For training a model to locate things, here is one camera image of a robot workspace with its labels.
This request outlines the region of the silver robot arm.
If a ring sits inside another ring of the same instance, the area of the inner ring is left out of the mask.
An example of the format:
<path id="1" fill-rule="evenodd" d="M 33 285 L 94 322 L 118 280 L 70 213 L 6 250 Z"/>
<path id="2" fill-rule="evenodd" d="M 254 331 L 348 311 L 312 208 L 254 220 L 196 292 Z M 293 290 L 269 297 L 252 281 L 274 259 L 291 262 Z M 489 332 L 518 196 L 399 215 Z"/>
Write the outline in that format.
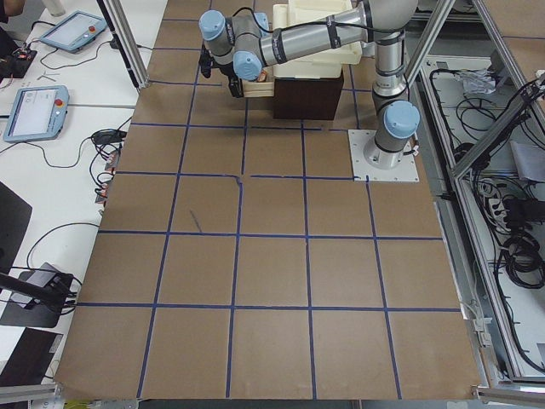
<path id="1" fill-rule="evenodd" d="M 341 93 L 341 67 L 359 63 L 362 44 L 373 45 L 378 129 L 363 155 L 371 166 L 391 170 L 420 123 L 404 74 L 404 28 L 416 8 L 415 1 L 359 1 L 339 14 L 322 10 L 315 21 L 275 29 L 266 14 L 248 7 L 231 16 L 211 9 L 198 21 L 204 41 L 200 70 L 209 77 L 219 69 L 232 96 L 240 98 L 244 86 L 263 80 L 271 66 L 275 118 L 331 120 Z"/>

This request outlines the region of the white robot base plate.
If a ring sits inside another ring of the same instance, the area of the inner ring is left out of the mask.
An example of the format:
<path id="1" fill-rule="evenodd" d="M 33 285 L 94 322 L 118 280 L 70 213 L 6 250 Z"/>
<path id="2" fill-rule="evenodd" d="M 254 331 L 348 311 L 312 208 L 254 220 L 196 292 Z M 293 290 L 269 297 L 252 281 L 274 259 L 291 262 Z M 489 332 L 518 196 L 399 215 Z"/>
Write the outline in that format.
<path id="1" fill-rule="evenodd" d="M 376 145 L 374 130 L 349 130 L 347 133 L 355 181 L 420 181 L 409 142 L 398 153 L 386 153 Z"/>

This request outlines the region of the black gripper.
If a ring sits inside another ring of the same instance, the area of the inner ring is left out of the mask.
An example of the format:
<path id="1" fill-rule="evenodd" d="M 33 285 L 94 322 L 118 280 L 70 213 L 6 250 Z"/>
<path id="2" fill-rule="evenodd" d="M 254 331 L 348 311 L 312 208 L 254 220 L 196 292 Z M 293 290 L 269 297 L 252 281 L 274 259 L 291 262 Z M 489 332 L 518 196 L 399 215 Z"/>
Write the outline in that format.
<path id="1" fill-rule="evenodd" d="M 234 72 L 229 73 L 227 77 L 229 80 L 228 88 L 231 92 L 231 95 L 235 98 L 243 98 L 244 87 L 241 79 Z"/>

